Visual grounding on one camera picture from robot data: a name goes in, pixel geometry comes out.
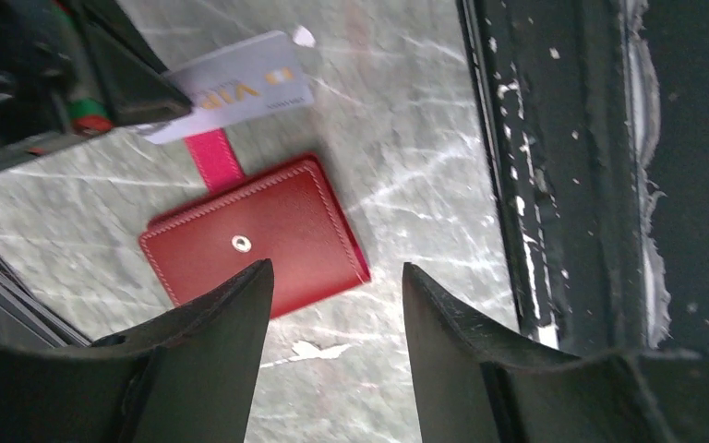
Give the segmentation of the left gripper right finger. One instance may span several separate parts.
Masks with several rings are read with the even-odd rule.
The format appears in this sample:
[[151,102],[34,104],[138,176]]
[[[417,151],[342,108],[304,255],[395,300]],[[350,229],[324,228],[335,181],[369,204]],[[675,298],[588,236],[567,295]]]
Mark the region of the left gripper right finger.
[[709,442],[709,351],[546,347],[412,263],[403,312],[425,442]]

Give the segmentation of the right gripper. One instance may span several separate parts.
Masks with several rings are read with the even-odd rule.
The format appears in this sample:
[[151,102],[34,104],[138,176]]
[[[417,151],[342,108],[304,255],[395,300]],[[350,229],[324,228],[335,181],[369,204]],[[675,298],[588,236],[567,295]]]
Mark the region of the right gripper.
[[169,122],[191,100],[115,0],[0,1],[0,172],[117,126]]

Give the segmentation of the red leather card holder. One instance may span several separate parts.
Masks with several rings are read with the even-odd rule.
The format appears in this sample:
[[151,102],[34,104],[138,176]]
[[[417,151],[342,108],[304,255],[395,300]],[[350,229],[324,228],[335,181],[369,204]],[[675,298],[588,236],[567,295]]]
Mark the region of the red leather card holder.
[[221,129],[185,139],[209,192],[154,217],[138,242],[174,305],[268,259],[279,317],[371,280],[323,164],[307,152],[244,174]]

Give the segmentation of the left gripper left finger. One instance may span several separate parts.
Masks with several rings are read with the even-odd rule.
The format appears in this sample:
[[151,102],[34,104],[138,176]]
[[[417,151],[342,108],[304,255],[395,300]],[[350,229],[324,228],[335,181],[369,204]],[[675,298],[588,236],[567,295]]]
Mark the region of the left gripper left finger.
[[0,307],[0,442],[241,442],[270,320],[273,266],[85,347]]

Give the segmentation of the silver credit card stack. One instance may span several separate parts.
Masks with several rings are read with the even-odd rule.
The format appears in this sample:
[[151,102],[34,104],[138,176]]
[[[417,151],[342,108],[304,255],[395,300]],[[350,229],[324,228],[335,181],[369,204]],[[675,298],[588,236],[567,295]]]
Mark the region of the silver credit card stack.
[[314,103],[292,42],[278,30],[202,55],[164,76],[192,101],[192,112],[133,127],[153,144]]

